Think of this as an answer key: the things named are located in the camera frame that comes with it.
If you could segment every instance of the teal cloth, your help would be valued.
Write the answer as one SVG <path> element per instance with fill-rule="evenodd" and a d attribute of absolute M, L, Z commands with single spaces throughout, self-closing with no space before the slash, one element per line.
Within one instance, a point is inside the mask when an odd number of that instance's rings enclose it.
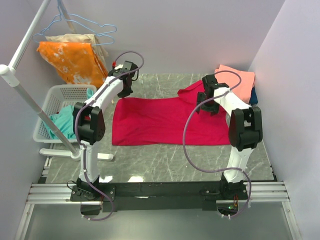
<path fill-rule="evenodd" d="M 90 88 L 86 90 L 87 99 L 94 95 L 94 91 Z M 76 139 L 74 133 L 74 106 L 69 105 L 61 108 L 60 112 L 49 116 L 51 121 L 58 127 L 58 129 L 63 133 L 67 139 Z M 46 130 L 48 131 L 51 139 L 58 139 L 54 132 L 48 127 L 47 124 L 43 123 Z"/>

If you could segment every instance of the wall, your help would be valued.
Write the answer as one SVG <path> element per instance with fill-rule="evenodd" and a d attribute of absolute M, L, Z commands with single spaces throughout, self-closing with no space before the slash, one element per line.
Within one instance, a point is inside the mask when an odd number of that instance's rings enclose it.
<path fill-rule="evenodd" d="M 30 4 L 36 9 L 39 2 L 33 0 Z M 109 66 L 123 51 L 135 50 L 145 58 L 144 73 L 209 73 L 219 64 L 247 70 L 283 2 L 93 0 L 89 4 L 86 0 L 64 0 L 69 13 L 118 27 L 113 34 L 115 43 L 105 47 L 110 53 Z M 57 13 L 57 2 L 53 0 L 43 25 L 48 26 Z M 77 30 L 88 33 L 83 27 Z M 68 32 L 63 22 L 52 26 L 47 34 Z M 140 61 L 138 57 L 126 58 Z"/>
<path fill-rule="evenodd" d="M 305 240 L 319 239 L 320 2 L 286 0 L 250 71 L 264 142 Z"/>
<path fill-rule="evenodd" d="M 0 64 L 9 64 L 35 12 L 25 1 L 2 1 L 0 10 Z M 48 89 L 60 84 L 54 70 L 36 52 L 31 42 L 16 77 L 36 102 L 42 105 Z M 0 239 L 13 239 L 32 182 L 37 182 L 45 158 L 32 139 L 37 115 L 16 91 L 0 78 Z"/>

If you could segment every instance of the red garment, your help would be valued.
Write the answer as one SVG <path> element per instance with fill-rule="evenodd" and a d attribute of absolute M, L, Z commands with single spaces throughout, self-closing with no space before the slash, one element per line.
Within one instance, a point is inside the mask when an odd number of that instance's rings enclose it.
<path fill-rule="evenodd" d="M 179 97 L 145 99 L 122 98 L 118 101 L 112 124 L 112 144 L 139 146 L 149 144 L 182 144 L 186 121 L 196 107 L 202 81 L 178 91 Z M 187 145 L 227 145 L 226 111 L 216 115 L 200 111 L 194 114 L 186 133 Z"/>

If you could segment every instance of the white plastic basket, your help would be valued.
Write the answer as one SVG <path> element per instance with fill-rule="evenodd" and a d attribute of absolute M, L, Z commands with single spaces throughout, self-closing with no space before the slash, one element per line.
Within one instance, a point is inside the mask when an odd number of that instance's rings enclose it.
<path fill-rule="evenodd" d="M 97 88 L 93 85 L 85 84 L 64 84 L 50 88 L 48 91 L 42 110 L 48 115 L 60 112 L 63 107 L 75 105 L 77 102 L 84 103 L 87 100 L 87 89 L 95 93 Z M 59 139 L 51 139 L 43 121 L 38 118 L 34 132 L 33 140 L 38 143 L 62 143 Z"/>

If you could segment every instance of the marble tabletop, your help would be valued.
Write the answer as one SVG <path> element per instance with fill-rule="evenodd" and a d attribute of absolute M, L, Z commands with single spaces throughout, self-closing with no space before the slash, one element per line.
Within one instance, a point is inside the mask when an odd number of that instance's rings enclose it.
<path fill-rule="evenodd" d="M 177 97 L 177 91 L 201 79 L 205 74 L 141 74 L 133 83 L 131 97 L 159 99 Z M 112 120 L 118 98 L 104 113 L 106 131 L 99 142 L 100 153 L 114 154 L 111 162 L 98 161 L 101 182 L 181 182 L 218 181 L 221 173 L 204 173 L 194 169 L 186 160 L 181 145 L 154 144 L 143 146 L 112 146 Z M 66 148 L 55 144 L 55 149 Z M 203 169 L 225 168 L 231 146 L 187 146 L 192 161 Z M 70 158 L 53 157 L 46 183 L 66 183 L 76 180 L 80 162 Z M 263 142 L 251 154 L 246 172 L 252 180 L 273 180 L 273 170 Z"/>

